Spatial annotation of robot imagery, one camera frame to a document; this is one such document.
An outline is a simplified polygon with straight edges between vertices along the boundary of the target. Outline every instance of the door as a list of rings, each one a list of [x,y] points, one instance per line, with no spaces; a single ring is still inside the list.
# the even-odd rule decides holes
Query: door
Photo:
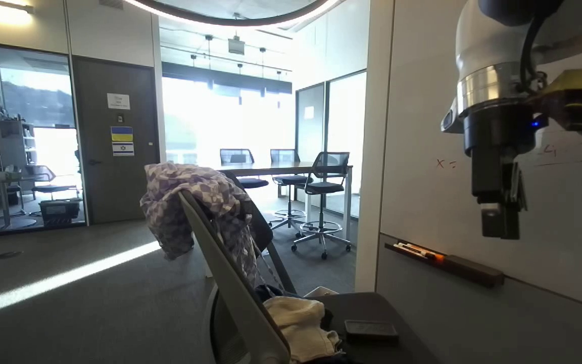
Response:
[[[74,59],[81,158],[89,221],[139,221],[145,164],[156,164],[154,69]]]

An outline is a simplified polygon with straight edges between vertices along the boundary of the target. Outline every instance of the ceiling light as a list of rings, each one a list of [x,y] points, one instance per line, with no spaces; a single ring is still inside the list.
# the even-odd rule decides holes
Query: ceiling light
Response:
[[[171,19],[179,22],[260,29],[260,26],[291,25],[298,20],[305,22],[308,19],[318,19],[343,0],[314,0],[312,4],[298,9],[293,12],[267,17],[267,19],[244,19],[244,17],[218,19],[218,17],[209,17],[209,14],[200,14],[195,10],[186,10],[186,9],[179,9],[179,7],[170,7],[170,4],[154,1],[154,0],[125,0],[125,1],[145,12],[151,12],[156,17]]]
[[[0,0],[0,22],[3,25],[31,25],[33,7],[27,1]]]

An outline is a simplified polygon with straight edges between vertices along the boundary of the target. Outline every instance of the black device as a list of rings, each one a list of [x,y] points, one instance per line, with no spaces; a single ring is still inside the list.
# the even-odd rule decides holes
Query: black device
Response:
[[[398,343],[396,326],[380,319],[346,319],[347,342],[369,339],[369,342],[388,342]]]

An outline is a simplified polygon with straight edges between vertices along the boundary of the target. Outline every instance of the gray wall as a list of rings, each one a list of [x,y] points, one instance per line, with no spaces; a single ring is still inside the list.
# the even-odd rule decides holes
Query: gray wall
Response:
[[[377,290],[443,361],[582,361],[582,156],[576,156],[582,140],[558,127],[539,136],[539,146],[559,146],[565,160],[550,160],[542,147],[521,158],[530,197],[523,238],[482,237],[463,140],[439,132],[454,95],[454,29],[463,4],[396,0],[388,69],[373,69],[385,64],[370,52],[370,75],[387,73],[391,80],[387,120],[380,110],[369,110],[369,130],[385,130],[385,152],[369,146],[369,162],[382,162],[370,184],[380,177],[382,187],[361,205],[361,210],[380,205],[382,238],[373,223],[361,226],[360,240],[379,244],[366,249],[377,257],[369,253],[358,270],[377,270]],[[387,19],[380,10],[373,7],[373,25]],[[582,57],[548,71],[554,76],[576,64]],[[377,88],[369,92],[373,100],[380,96],[382,79],[373,76],[369,88]],[[487,292],[385,249],[387,237],[454,253],[514,280]]]

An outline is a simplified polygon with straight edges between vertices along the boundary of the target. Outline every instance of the wall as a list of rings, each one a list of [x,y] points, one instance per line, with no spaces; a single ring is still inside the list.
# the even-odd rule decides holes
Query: wall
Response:
[[[337,79],[369,64],[370,0],[346,0],[293,38],[293,86]]]
[[[129,64],[157,62],[154,20],[134,7],[109,9],[97,0],[33,0],[33,25],[0,25],[0,44]]]
[[[484,238],[463,140],[439,132],[454,95],[463,0],[394,7],[391,69],[370,52],[370,75],[387,75],[391,90],[387,106],[375,106],[385,86],[370,76],[369,90],[377,90],[369,92],[369,130],[387,130],[387,137],[382,153],[366,137],[369,162],[382,164],[375,176],[382,181],[361,210],[375,203],[382,210],[380,226],[369,223],[360,232],[360,240],[375,238],[379,246],[358,260],[358,288],[370,286],[366,274],[377,267],[377,290],[443,361],[582,361],[582,160],[554,164],[539,147],[521,158],[531,208],[521,215],[523,238]],[[373,9],[373,25],[385,20],[382,9]],[[388,38],[382,31],[391,25],[370,36]],[[559,152],[579,144],[555,127],[542,137],[562,146]],[[487,262],[510,280],[484,290],[385,249],[396,237]]]

